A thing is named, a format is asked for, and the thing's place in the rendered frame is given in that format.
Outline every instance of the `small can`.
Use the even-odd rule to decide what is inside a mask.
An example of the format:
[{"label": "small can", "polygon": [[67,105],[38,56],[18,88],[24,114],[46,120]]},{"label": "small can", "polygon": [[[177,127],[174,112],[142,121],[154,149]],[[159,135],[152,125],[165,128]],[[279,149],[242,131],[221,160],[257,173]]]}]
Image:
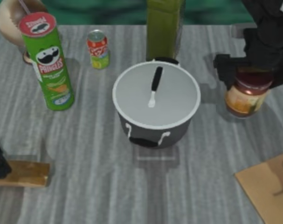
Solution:
[{"label": "small can", "polygon": [[269,93],[272,82],[273,75],[270,71],[239,68],[235,84],[226,92],[228,111],[238,118],[255,114]]},{"label": "small can", "polygon": [[70,108],[74,94],[55,17],[45,12],[28,14],[20,21],[19,30],[47,107],[53,111]]},{"label": "small can", "polygon": [[101,30],[93,30],[88,34],[87,46],[90,62],[95,69],[104,69],[109,65],[108,40]]}]

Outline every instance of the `green background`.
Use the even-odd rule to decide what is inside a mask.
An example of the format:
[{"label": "green background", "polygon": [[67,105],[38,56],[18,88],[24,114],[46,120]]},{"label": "green background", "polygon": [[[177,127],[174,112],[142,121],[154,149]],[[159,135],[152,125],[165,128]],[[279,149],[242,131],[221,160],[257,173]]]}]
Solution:
[{"label": "green background", "polygon": [[[43,0],[59,24],[145,24],[146,0]],[[252,21],[241,0],[186,0],[185,24]]]}]

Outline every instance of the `soda can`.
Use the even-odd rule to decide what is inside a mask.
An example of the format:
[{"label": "soda can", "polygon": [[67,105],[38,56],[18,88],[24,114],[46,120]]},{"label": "soda can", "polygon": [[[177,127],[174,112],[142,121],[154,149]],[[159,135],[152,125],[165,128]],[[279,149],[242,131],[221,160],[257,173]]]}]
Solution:
[{"label": "soda can", "polygon": [[108,40],[101,30],[93,30],[88,34],[87,45],[90,62],[95,69],[104,69],[109,65]]},{"label": "soda can", "polygon": [[44,12],[24,16],[19,23],[28,54],[50,110],[68,109],[74,102],[55,17]]}]

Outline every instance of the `cooking pot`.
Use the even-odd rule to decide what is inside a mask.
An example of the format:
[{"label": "cooking pot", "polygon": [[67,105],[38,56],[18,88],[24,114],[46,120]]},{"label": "cooking pot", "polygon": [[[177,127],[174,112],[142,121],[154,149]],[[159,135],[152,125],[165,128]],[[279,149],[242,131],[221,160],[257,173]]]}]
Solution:
[{"label": "cooking pot", "polygon": [[156,58],[124,71],[112,98],[129,141],[158,149],[186,133],[200,105],[200,88],[178,61]]}]

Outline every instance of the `brown paper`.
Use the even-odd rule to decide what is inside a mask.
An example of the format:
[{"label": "brown paper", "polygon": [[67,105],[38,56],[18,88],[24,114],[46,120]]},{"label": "brown paper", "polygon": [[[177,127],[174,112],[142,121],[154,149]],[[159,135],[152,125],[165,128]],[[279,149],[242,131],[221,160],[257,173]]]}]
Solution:
[{"label": "brown paper", "polygon": [[235,176],[265,224],[283,224],[283,154]]}]

